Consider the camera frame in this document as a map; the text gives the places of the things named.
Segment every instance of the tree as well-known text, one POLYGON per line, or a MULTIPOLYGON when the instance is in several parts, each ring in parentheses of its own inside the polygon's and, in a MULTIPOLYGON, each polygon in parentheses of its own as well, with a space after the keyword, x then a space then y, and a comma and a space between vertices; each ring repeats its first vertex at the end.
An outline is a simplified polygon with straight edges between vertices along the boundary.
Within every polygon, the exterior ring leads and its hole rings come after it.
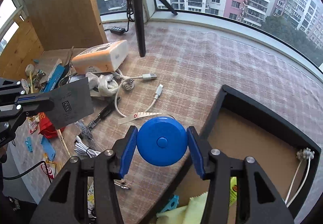
POLYGON ((317 48, 312 41, 307 39, 303 31, 296 30, 283 17, 266 17, 261 29, 289 44, 318 67, 323 63, 323 50, 317 48))

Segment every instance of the metal screw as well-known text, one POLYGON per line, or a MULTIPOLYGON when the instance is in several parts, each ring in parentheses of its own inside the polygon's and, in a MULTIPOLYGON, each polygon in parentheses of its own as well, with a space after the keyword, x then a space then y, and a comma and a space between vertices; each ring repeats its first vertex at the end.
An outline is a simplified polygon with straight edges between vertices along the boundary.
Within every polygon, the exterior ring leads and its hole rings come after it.
POLYGON ((75 162, 77 162, 79 160, 79 158, 77 157, 77 156, 72 156, 70 159, 69 159, 69 161, 71 162, 71 163, 75 163, 75 162))
POLYGON ((104 154, 106 156, 112 156, 113 155, 113 150, 112 149, 107 149, 106 151, 104 151, 104 154))
POLYGON ((211 149, 211 154, 214 155, 214 156, 218 156, 220 155, 220 150, 216 149, 216 148, 212 148, 211 149))
POLYGON ((247 156, 247 157, 246 157, 246 161, 247 161, 248 163, 254 163, 254 162, 255 162, 255 159, 254 159, 252 156, 247 156))

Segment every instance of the table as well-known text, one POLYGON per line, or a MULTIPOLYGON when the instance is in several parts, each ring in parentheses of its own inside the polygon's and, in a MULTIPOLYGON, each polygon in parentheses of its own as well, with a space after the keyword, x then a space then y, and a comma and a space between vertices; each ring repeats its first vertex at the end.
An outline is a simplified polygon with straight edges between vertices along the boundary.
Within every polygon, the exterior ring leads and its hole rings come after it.
MULTIPOLYGON (((135 88, 131 92, 122 90, 118 105, 121 112, 130 114, 144 110, 151 103, 156 87, 163 84, 163 93, 151 111, 171 114, 184 127, 193 125, 199 132, 220 87, 228 84, 272 109, 323 147, 322 84, 277 52, 257 43, 250 46, 241 42, 238 36, 230 38, 207 28, 149 22, 145 25, 147 53, 140 58, 134 25, 130 24, 129 32, 123 36, 109 31, 106 34, 110 42, 128 40, 130 52, 120 66, 124 75, 137 76, 149 72, 158 75, 156 80, 135 81, 135 88)), ((67 53, 67 49, 45 51, 38 68, 49 73, 57 58, 64 62, 67 53)), ((89 123, 105 107, 98 100, 94 100, 93 104, 94 113, 83 119, 85 123, 89 123)), ((119 118, 114 112, 93 129, 93 136, 102 149, 111 148, 115 140, 123 138, 130 125, 140 128, 145 121, 140 119, 117 125, 119 118)), ((41 136, 37 133, 32 134, 34 152, 27 151, 24 144, 27 131, 26 121, 17 130, 16 137, 16 150, 23 170, 40 161, 43 153, 41 136)), ((63 133, 71 154, 75 154, 73 142, 78 133, 75 125, 67 126, 63 133)), ((65 163, 68 158, 60 141, 55 139, 51 143, 57 152, 56 160, 65 163)), ((126 224, 136 223, 144 216, 162 195, 187 156, 188 152, 174 165, 155 167, 144 161, 138 150, 135 151, 125 177, 132 190, 117 189, 126 224)), ((320 163, 312 189, 295 223, 308 214, 322 193, 323 187, 319 185, 319 179, 323 176, 322 167, 320 163)), ((46 175, 38 169, 30 172, 28 178, 36 191, 35 196, 41 198, 49 185, 46 175)))

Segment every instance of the usb cable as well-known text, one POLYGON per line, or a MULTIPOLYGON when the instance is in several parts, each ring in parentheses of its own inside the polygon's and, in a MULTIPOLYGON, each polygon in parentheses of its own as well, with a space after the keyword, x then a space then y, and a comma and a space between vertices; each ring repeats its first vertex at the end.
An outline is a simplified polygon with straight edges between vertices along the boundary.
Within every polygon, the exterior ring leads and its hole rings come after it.
MULTIPOLYGON (((133 77, 128 77, 124 80, 121 81, 119 87, 118 87, 118 90, 116 92, 116 95, 114 97, 114 107, 116 109, 116 111, 123 117, 126 117, 126 115, 122 114, 120 112, 120 110, 118 109, 118 106, 117 106, 117 98, 118 98, 118 93, 119 93, 119 90, 120 88, 122 87, 123 83, 124 82, 127 82, 128 80, 132 80, 132 79, 143 79, 143 80, 151 80, 151 79, 155 79, 157 78, 157 75, 156 74, 153 74, 153 73, 149 73, 149 74, 143 74, 141 76, 133 76, 133 77)), ((163 91, 163 85, 160 84, 157 89, 156 89, 156 92, 155 92, 155 97, 154 97, 154 100, 152 101, 151 105, 145 110, 145 112, 148 112, 152 107, 153 105, 156 103, 157 99, 160 97, 162 91, 163 91)))

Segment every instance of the wooden board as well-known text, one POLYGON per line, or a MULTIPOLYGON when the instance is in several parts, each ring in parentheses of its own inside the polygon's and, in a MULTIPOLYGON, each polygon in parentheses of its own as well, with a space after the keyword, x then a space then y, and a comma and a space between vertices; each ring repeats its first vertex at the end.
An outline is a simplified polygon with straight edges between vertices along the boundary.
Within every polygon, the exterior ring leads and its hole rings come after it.
POLYGON ((0 55, 0 76, 7 79, 27 79, 25 69, 34 64, 44 52, 43 46, 29 19, 18 21, 16 30, 0 55))
MULTIPOLYGON (((220 111, 209 143, 229 157, 244 159, 253 156, 269 176, 283 199, 286 198, 290 183, 299 161, 297 150, 282 140, 259 128, 246 119, 223 109, 220 111)), ((289 199, 291 199, 303 176, 305 163, 302 163, 295 179, 289 199)), ((208 191, 209 181, 202 181, 193 166, 174 194, 180 197, 180 206, 188 204, 190 197, 208 191)), ((235 223, 236 204, 229 209, 228 224, 235 223)))
POLYGON ((45 50, 107 42, 96 0, 25 0, 45 50))

